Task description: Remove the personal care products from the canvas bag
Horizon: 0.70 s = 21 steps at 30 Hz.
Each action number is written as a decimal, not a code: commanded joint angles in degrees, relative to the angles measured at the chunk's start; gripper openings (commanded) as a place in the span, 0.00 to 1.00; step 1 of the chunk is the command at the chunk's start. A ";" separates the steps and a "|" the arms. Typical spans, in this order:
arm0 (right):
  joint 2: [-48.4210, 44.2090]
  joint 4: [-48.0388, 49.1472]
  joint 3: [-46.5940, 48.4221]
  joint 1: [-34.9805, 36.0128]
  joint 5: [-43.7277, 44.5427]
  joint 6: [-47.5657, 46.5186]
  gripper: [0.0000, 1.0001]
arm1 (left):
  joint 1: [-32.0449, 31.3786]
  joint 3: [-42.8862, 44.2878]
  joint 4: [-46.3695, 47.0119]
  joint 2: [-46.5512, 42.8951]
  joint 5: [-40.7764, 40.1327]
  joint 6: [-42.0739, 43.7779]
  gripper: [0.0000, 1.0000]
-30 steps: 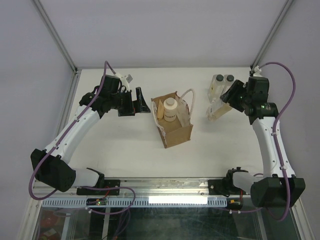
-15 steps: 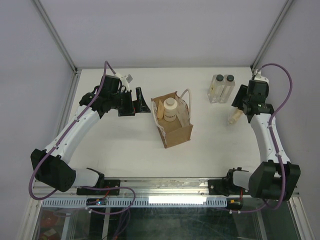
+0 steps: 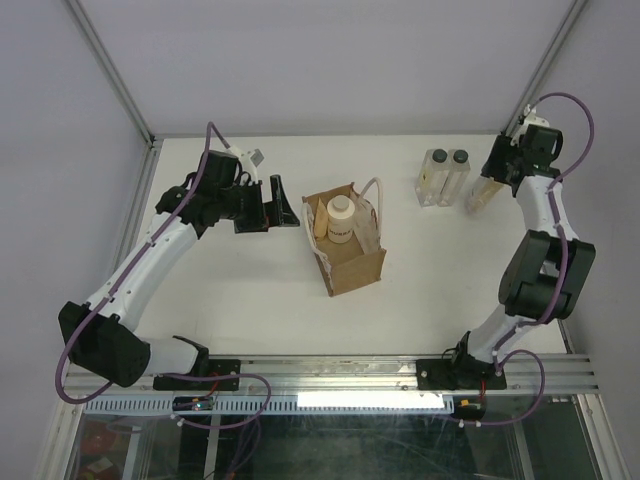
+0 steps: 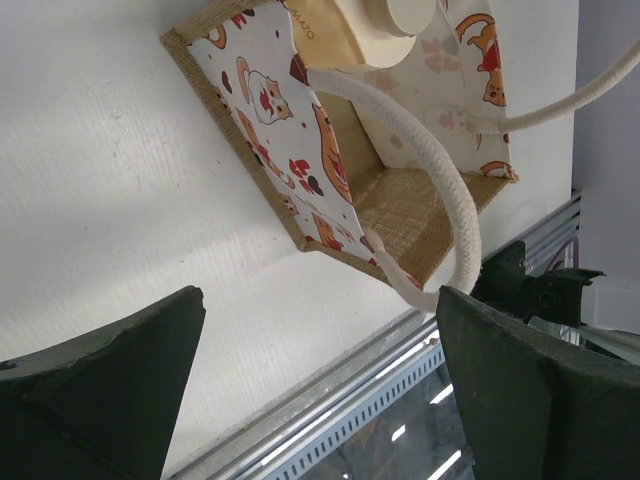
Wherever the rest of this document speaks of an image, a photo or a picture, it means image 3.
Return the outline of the clear bottle white cap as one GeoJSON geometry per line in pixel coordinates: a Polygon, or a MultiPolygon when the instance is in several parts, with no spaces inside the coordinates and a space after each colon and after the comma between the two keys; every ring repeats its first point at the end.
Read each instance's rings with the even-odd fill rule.
{"type": "Polygon", "coordinates": [[[473,183],[465,200],[466,211],[475,214],[482,211],[502,189],[503,184],[492,178],[479,176],[473,183]]]}

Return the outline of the white cream jar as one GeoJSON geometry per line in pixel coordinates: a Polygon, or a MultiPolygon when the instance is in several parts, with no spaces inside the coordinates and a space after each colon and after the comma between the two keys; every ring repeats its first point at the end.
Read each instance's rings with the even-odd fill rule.
{"type": "Polygon", "coordinates": [[[345,195],[333,197],[327,205],[327,235],[335,244],[348,242],[354,229],[355,203],[345,195]]]}

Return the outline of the clear square bottle dark cap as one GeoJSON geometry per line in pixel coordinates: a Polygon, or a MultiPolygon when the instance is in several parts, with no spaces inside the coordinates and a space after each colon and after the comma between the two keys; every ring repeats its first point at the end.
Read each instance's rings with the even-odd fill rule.
{"type": "Polygon", "coordinates": [[[433,206],[440,201],[450,168],[447,151],[431,149],[426,152],[415,186],[422,207],[433,206]]]}

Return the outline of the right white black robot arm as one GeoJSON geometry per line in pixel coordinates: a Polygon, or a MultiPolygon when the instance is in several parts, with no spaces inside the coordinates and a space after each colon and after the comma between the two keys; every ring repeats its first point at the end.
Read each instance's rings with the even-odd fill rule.
{"type": "Polygon", "coordinates": [[[483,177],[510,187],[526,232],[502,276],[498,307],[446,363],[457,388],[499,376],[509,347],[576,306],[596,249],[579,239],[562,203],[561,172],[552,165],[562,146],[561,131],[530,123],[513,137],[499,136],[482,168],[483,177]]]}

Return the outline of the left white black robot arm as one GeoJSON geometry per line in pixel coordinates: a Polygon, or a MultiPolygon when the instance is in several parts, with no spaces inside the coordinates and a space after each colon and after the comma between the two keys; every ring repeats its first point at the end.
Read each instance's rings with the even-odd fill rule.
{"type": "Polygon", "coordinates": [[[192,389],[204,385],[206,347],[183,336],[142,338],[139,321],[177,261],[219,221],[231,221],[237,234],[299,226],[280,176],[269,184],[271,199],[264,201],[253,154],[205,151],[197,170],[161,196],[143,239],[107,282],[85,302],[63,306],[63,361],[120,387],[157,374],[192,389]]]}

